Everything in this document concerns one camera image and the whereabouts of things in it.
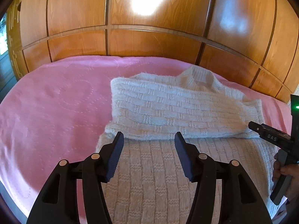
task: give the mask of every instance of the wooden headboard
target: wooden headboard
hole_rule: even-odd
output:
[[[70,56],[117,55],[200,65],[283,102],[299,84],[287,0],[14,0],[7,12],[17,78]]]

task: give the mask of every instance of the knitted sweater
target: knitted sweater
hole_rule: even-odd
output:
[[[103,184],[113,223],[186,222],[196,184],[184,176],[174,147],[177,131],[216,161],[239,160],[274,216],[278,207],[269,194],[276,148],[248,129],[249,121],[264,122],[259,99],[250,101],[198,66],[177,77],[115,78],[111,91],[112,121],[97,151],[117,131],[124,133],[115,176]],[[218,182],[212,223],[218,223],[220,203]]]

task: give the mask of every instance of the pink tablecloth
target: pink tablecloth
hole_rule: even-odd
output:
[[[111,79],[140,72],[176,76],[190,66],[157,57],[78,56],[22,78],[0,104],[0,181],[20,210],[29,215],[60,159],[81,161],[95,151],[112,119]],[[266,124],[290,133],[291,114],[285,103],[217,78],[251,99],[262,99]]]

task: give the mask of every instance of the silver screw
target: silver screw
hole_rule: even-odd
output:
[[[98,154],[98,153],[94,153],[94,154],[92,154],[92,159],[99,159],[100,158],[100,154]]]
[[[204,153],[199,154],[198,157],[199,157],[200,159],[202,159],[202,160],[207,159],[207,155],[204,154]]]
[[[237,160],[232,160],[231,164],[234,165],[235,167],[240,165],[240,163]]]
[[[66,160],[61,160],[61,161],[59,162],[59,165],[60,165],[60,166],[65,166],[67,163],[68,163],[68,162],[67,162]]]

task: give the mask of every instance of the human hand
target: human hand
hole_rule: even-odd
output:
[[[291,175],[292,180],[289,188],[285,193],[285,197],[288,198],[289,201],[294,199],[299,195],[299,165],[298,164],[290,164],[284,167],[280,167],[280,162],[278,161],[278,153],[275,154],[274,159],[276,160],[273,164],[273,177],[272,181],[276,183],[281,175]]]

